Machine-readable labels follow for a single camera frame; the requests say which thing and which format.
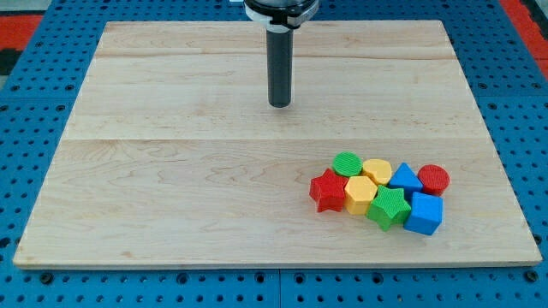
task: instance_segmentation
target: blue perforated panel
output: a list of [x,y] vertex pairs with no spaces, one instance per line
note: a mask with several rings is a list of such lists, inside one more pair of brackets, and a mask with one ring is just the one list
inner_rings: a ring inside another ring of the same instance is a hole
[[[547,306],[548,267],[44,273],[16,244],[106,21],[242,21],[224,0],[55,0],[0,94],[0,305]],[[548,243],[548,84],[495,0],[323,0],[317,20],[444,22],[527,221]]]

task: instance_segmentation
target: green star block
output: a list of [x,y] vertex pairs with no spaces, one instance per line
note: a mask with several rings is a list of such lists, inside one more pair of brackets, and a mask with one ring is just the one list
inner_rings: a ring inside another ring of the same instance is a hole
[[340,152],[333,159],[333,171],[341,176],[360,175],[361,167],[361,159],[353,152]]
[[367,218],[378,223],[383,231],[393,224],[403,224],[411,213],[411,206],[403,198],[403,188],[378,186],[378,195],[371,202]]

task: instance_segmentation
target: yellow block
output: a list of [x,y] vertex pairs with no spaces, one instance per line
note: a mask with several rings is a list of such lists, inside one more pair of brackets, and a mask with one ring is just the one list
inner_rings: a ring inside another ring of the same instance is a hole
[[386,185],[392,177],[392,166],[383,159],[368,159],[363,163],[362,175],[367,175],[377,185]]
[[344,206],[352,215],[365,215],[377,194],[377,185],[367,176],[352,176],[344,188]]

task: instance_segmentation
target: red star block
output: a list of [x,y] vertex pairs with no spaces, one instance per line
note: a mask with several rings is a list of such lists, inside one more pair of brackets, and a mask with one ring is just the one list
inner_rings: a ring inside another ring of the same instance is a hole
[[447,171],[436,165],[422,167],[417,176],[423,185],[422,192],[433,196],[441,196],[450,182]]
[[316,201],[316,211],[341,211],[344,207],[344,187],[348,178],[336,175],[331,169],[326,169],[322,176],[310,181],[310,197]]

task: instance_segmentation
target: red surface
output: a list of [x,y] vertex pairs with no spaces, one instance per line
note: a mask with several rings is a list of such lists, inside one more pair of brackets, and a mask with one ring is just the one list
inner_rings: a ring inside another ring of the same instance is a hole
[[0,50],[25,50],[41,21],[42,15],[1,16]]
[[310,197],[316,201],[317,212],[341,211],[344,207],[344,187],[348,178],[326,169],[322,176],[310,181]]
[[422,192],[434,196],[441,196],[449,185],[449,174],[445,169],[436,165],[426,165],[417,174],[422,182]]
[[540,33],[539,25],[529,16],[529,10],[520,0],[500,0],[506,14],[520,34],[521,39],[537,61],[540,70],[548,79],[548,41]]

